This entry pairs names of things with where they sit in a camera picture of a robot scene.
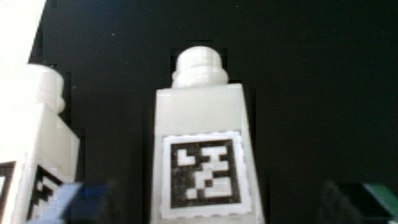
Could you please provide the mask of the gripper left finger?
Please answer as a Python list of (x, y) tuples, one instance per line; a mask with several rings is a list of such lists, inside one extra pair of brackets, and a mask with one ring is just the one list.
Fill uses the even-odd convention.
[(116, 224), (113, 188), (106, 184), (65, 184), (45, 213), (27, 224)]

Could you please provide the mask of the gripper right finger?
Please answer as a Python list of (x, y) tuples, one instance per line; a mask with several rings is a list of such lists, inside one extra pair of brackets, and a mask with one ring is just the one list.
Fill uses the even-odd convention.
[(326, 182), (319, 224), (398, 224), (398, 196), (378, 183)]

